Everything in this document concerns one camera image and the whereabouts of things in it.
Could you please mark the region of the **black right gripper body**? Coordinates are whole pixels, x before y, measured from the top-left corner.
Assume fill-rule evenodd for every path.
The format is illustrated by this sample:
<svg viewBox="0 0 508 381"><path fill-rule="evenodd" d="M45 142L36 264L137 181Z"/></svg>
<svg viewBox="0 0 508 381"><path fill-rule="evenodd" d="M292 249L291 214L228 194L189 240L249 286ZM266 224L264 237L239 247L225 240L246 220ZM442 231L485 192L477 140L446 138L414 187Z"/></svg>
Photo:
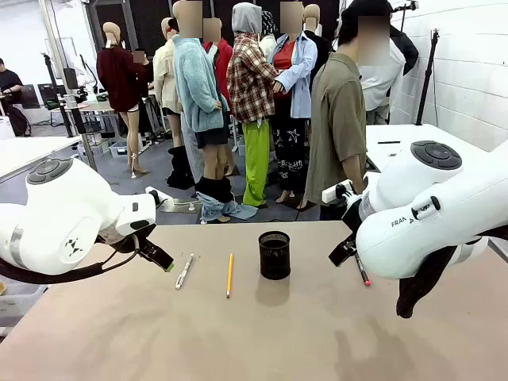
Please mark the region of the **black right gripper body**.
<svg viewBox="0 0 508 381"><path fill-rule="evenodd" d="M362 220L360 218L359 207L361 198L358 198L353 203L349 203L347 209L342 217L342 221L351 230L350 236L342 244L343 249L349 255L354 255L356 252L356 234L360 227Z"/></svg>

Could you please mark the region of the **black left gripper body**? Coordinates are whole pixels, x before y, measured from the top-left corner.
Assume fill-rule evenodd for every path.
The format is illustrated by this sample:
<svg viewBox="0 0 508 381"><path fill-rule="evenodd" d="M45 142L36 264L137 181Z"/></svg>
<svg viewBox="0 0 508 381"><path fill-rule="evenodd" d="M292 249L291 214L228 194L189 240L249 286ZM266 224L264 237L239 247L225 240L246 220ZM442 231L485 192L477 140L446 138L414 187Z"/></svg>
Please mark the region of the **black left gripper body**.
<svg viewBox="0 0 508 381"><path fill-rule="evenodd" d="M120 253L133 252L138 248L138 254L146 260L160 260L163 257L163 250L148 239L155 227L156 224L148 225L115 243L107 243L104 238L98 236L97 242L107 244Z"/></svg>

